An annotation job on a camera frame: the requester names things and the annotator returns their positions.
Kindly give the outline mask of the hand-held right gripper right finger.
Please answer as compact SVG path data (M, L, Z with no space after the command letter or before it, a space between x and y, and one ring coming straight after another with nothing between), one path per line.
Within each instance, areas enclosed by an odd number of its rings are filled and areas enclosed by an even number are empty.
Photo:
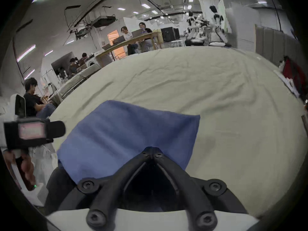
M191 177L159 148L153 148L153 160L163 174L176 187L192 228L216 228L215 210L248 214L239 199L220 179L202 180Z

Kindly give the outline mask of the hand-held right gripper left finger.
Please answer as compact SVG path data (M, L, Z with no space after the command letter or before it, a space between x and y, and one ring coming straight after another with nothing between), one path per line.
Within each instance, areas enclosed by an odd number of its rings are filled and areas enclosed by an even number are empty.
M118 198L133 176L153 159L154 153L154 147L146 147L111 176L83 178L65 197L58 211L77 210L92 199L86 215L87 225L90 228L114 228Z

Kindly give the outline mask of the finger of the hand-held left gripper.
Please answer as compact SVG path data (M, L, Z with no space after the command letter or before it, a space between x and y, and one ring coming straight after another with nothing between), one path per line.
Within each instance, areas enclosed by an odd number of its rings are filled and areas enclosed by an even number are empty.
M19 119L5 122L3 128L8 151L49 144L66 133L64 122L49 119Z

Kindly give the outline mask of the person's left hand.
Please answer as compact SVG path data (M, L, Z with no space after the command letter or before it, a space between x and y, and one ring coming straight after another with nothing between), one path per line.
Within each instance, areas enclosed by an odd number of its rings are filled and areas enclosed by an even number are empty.
M2 152L2 155L6 166L16 184L20 187L20 184L18 183L11 167L13 164L17 166L26 189L28 191L32 191L35 188L36 179L34 176L34 165L31 161L31 157L29 156L29 149L25 148L11 151L6 149Z

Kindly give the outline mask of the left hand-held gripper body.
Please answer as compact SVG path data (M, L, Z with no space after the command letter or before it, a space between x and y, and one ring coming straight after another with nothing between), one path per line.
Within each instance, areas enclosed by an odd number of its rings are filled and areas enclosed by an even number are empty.
M1 151L7 150L4 123L16 121L26 117L25 98L19 94L13 94L7 105L7 111L0 116L0 147Z

